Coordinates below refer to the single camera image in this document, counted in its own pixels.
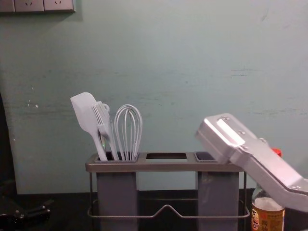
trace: wall socket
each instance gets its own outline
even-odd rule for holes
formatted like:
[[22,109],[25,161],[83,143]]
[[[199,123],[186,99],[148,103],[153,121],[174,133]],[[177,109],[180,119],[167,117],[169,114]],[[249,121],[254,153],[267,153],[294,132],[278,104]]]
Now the wall socket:
[[14,0],[0,0],[0,13],[14,12]]
[[70,11],[75,12],[74,0],[44,0],[45,11]]
[[15,0],[16,12],[40,12],[44,11],[43,0]]

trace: gray container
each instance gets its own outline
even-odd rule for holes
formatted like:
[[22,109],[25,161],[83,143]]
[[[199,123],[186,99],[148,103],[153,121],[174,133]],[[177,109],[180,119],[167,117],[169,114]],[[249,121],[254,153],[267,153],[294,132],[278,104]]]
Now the gray container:
[[[165,159],[149,162],[147,159]],[[171,159],[186,159],[174,162]],[[86,170],[97,175],[97,191],[101,231],[138,231],[138,219],[155,218],[169,208],[182,219],[198,219],[198,231],[236,231],[238,219],[238,186],[241,168],[220,165],[207,153],[140,153],[136,162],[99,161],[93,155],[86,163]],[[152,216],[138,214],[136,172],[196,172],[198,188],[198,216],[183,216],[170,205],[164,205]]]

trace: white whisk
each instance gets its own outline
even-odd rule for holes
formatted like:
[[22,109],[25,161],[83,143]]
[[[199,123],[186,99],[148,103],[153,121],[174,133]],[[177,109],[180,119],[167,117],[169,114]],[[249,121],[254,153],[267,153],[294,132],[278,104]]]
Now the white whisk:
[[135,160],[142,135],[142,116],[139,110],[130,104],[123,105],[115,115],[114,124],[115,136],[122,160]]

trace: wall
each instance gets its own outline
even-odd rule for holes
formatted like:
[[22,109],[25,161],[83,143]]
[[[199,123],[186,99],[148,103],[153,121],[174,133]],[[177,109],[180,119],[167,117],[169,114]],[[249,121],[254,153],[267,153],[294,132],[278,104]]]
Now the wall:
[[[18,192],[88,190],[95,148],[69,100],[84,91],[113,113],[140,109],[143,151],[200,150],[201,120],[230,112],[308,177],[307,41],[305,0],[84,0],[73,15],[1,17]],[[148,174],[140,187],[193,188],[192,179]]]

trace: bottle cap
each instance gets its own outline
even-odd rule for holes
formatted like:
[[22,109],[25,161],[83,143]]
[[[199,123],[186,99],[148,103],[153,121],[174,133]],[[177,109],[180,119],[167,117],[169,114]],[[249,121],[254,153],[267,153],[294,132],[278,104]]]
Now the bottle cap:
[[282,157],[282,151],[278,148],[272,148],[272,150],[280,157]]

